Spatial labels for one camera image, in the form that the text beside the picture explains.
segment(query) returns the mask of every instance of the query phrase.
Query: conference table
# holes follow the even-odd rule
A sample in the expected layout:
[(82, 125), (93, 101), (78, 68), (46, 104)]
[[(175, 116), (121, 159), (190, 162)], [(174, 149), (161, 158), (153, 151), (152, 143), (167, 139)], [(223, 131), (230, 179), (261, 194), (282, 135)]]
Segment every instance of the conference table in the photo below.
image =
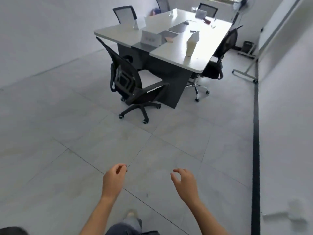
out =
[[(211, 24), (196, 19), (195, 13), (175, 10), (145, 17), (146, 27), (135, 30), (133, 24), (118, 24), (94, 31), (94, 34), (117, 43), (120, 56), (130, 55), (136, 69), (147, 69), (169, 82), (167, 92), (159, 102), (175, 108), (190, 77), (200, 74), (212, 58), (215, 50), (229, 31), (230, 22), (206, 17)], [(141, 43), (142, 31), (162, 35), (162, 45), (153, 47)], [(191, 57), (186, 56), (190, 31), (199, 31), (200, 40)], [(172, 37), (167, 42), (165, 37)]]

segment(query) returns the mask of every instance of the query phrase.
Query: shoe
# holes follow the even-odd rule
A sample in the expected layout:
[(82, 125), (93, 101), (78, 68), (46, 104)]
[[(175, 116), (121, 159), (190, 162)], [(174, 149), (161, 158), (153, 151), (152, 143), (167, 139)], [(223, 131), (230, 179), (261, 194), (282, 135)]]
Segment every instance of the shoe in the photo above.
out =
[(138, 218), (138, 212), (137, 210), (135, 209), (130, 209), (126, 212), (125, 216), (123, 219), (126, 219), (128, 217), (135, 217), (135, 218)]

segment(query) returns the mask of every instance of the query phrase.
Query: black mesh chair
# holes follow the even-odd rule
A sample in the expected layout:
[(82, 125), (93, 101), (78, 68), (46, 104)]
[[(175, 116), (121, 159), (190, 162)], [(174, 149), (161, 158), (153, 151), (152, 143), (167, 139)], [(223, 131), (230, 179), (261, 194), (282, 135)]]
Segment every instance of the black mesh chair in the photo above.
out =
[(157, 0), (161, 13), (170, 11), (170, 5), (167, 0)]
[(212, 17), (212, 18), (215, 17), (216, 12), (218, 11), (218, 8), (210, 6), (210, 5), (207, 5), (207, 4), (204, 4), (204, 3), (200, 3), (198, 9), (202, 10), (202, 11), (206, 11), (207, 12), (207, 16), (208, 17)]
[(109, 46), (107, 46), (99, 37), (96, 37), (96, 39), (105, 47), (112, 59), (110, 81), (111, 91), (117, 91), (122, 96), (121, 100), (125, 102), (126, 105), (132, 105), (127, 110), (119, 114), (119, 118), (123, 119), (124, 115), (128, 112), (140, 108), (145, 118), (143, 123), (147, 124), (149, 122), (149, 118), (145, 107), (154, 106), (157, 109), (160, 109), (161, 104), (156, 104), (152, 101), (158, 100), (159, 97), (166, 92), (169, 83), (160, 81), (146, 88), (142, 88), (142, 81), (139, 73), (141, 70), (136, 70), (131, 64), (133, 61), (132, 57), (121, 57)]
[(132, 6), (113, 8), (120, 24), (131, 23), (137, 19), (136, 12)]
[(224, 58), (224, 55), (227, 51), (235, 47), (238, 37), (238, 28), (233, 29), (227, 33), (227, 35), (224, 37), (220, 45), (218, 46), (217, 50), (215, 51), (214, 55), (217, 58), (217, 62), (209, 61), (207, 66), (205, 67), (204, 71), (201, 74), (193, 74), (193, 82), (189, 82), (189, 84), (186, 87), (194, 87), (196, 91), (196, 102), (199, 102), (199, 92), (197, 87), (202, 87), (206, 89), (206, 94), (210, 94), (208, 89), (205, 86), (199, 85), (198, 80), (200, 77), (208, 77), (211, 79), (218, 79), (221, 80), (223, 78), (223, 72), (222, 72), (222, 59)]

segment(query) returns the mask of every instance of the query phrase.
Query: whiteboard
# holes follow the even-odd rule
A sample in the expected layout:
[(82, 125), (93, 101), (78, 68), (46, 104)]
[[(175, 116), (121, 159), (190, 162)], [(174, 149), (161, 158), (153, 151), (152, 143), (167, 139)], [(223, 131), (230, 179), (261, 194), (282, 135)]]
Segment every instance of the whiteboard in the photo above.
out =
[(284, 20), (285, 16), (289, 14), (288, 12), (294, 7), (296, 2), (299, 2), (299, 0), (282, 1), (282, 3), (272, 15), (271, 19), (263, 28), (263, 32), (260, 34), (259, 50), (264, 46), (269, 38), (272, 38), (271, 35), (276, 31), (276, 28)]

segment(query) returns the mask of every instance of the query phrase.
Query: dark hair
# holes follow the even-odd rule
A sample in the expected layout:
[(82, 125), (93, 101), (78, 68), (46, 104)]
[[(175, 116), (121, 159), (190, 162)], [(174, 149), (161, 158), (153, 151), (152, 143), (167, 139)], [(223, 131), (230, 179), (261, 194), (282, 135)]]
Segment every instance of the dark hair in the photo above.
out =
[(5, 227), (0, 229), (0, 235), (29, 235), (21, 227)]

